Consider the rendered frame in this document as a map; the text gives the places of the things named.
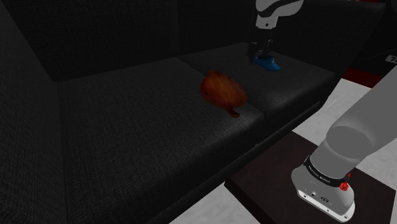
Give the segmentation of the red and black furniture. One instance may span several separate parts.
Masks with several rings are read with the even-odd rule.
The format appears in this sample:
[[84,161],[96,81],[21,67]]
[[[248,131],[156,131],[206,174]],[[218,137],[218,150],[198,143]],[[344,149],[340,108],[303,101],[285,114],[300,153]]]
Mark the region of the red and black furniture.
[[346,70],[343,79],[373,88],[397,66],[397,48],[372,56],[358,57]]

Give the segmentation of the brown roast chicken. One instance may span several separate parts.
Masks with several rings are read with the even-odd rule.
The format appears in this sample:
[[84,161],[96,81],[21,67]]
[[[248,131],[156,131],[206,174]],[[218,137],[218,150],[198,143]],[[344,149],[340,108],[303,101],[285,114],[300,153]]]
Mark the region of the brown roast chicken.
[[233,78],[213,70],[208,70],[200,84],[200,93],[207,102],[224,109],[233,118],[240,117],[234,108],[247,101],[245,90]]

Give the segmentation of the dark fabric sofa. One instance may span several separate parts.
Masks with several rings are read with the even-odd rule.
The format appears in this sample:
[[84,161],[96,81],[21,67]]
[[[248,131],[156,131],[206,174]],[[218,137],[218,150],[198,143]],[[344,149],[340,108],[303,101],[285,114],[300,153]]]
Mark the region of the dark fabric sofa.
[[386,10],[303,0],[268,72],[254,1],[0,0],[0,224],[169,224],[318,111]]

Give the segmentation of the blue cap-shaped object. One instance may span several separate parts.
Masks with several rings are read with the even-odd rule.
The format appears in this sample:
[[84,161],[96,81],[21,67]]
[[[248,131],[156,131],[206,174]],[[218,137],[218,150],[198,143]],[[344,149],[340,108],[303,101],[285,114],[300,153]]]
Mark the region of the blue cap-shaped object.
[[265,68],[267,71],[278,71],[281,69],[281,67],[275,63],[274,56],[271,55],[263,58],[258,57],[254,60],[254,63]]

